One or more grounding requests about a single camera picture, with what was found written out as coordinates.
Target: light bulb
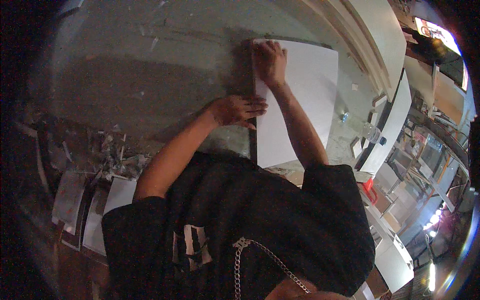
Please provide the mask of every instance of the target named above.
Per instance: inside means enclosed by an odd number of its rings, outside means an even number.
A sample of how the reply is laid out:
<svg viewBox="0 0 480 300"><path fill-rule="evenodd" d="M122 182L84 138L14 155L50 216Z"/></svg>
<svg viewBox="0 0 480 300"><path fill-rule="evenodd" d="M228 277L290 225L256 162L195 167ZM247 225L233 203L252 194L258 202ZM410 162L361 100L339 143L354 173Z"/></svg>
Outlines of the light bulb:
<svg viewBox="0 0 480 300"><path fill-rule="evenodd" d="M437 215L433 215L433 216L430 218L430 222L431 222L432 224L437 224L438 221L440 221L440 217L437 216Z"/></svg>
<svg viewBox="0 0 480 300"><path fill-rule="evenodd" d="M428 283L428 289L430 292L435 290L435 265L433 262L430 263L430 280Z"/></svg>

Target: left hand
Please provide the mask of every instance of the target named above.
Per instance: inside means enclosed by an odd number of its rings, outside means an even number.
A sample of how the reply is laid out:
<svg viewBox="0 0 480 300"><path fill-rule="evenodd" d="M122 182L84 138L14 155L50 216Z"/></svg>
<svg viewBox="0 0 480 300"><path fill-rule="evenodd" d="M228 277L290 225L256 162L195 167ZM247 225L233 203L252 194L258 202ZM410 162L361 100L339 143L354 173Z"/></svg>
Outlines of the left hand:
<svg viewBox="0 0 480 300"><path fill-rule="evenodd" d="M212 113L219 126L239 125L255 129L247 119L265 114L268 107L265 101L260 97L231 95L214 100L207 110Z"/></svg>

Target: silver chain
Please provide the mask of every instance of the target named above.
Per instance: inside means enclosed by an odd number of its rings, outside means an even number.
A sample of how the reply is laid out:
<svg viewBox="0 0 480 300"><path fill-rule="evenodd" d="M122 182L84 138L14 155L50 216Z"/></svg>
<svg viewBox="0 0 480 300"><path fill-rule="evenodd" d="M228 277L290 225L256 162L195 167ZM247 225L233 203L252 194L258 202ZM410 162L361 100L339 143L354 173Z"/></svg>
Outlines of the silver chain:
<svg viewBox="0 0 480 300"><path fill-rule="evenodd" d="M235 266L234 266L234 277L235 277L235 300L241 299L241 291L240 291L240 255L243 251L243 248L248 247L251 243L255 244L257 247L262 249L271 259L273 259L276 264L282 269L283 273L285 273L291 280L293 280L296 284L301 287L305 293L310 294L310 290L295 276L292 272L283 264L283 262L270 250L268 250L264 245L256 242L254 240L246 240L244 237L241 237L236 243L232 246L237 247L237 251L235 252Z"/></svg>

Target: plastic water bottle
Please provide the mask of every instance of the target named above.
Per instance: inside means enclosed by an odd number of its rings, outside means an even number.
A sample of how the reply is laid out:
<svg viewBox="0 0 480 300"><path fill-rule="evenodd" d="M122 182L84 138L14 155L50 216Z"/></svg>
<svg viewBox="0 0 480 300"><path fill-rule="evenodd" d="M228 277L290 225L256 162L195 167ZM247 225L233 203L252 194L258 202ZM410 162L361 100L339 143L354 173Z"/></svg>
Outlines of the plastic water bottle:
<svg viewBox="0 0 480 300"><path fill-rule="evenodd" d="M434 150L436 150L437 152L442 151L442 147L443 147L442 143L435 140L435 138L431 135L428 135L427 145L433 148Z"/></svg>
<svg viewBox="0 0 480 300"><path fill-rule="evenodd" d="M387 142L387 139L382 137L382 132L380 129L368 122L364 122L359 118L350 115L348 112L342 116L342 122L355 130L359 136L366 138L370 143L379 143L383 146Z"/></svg>

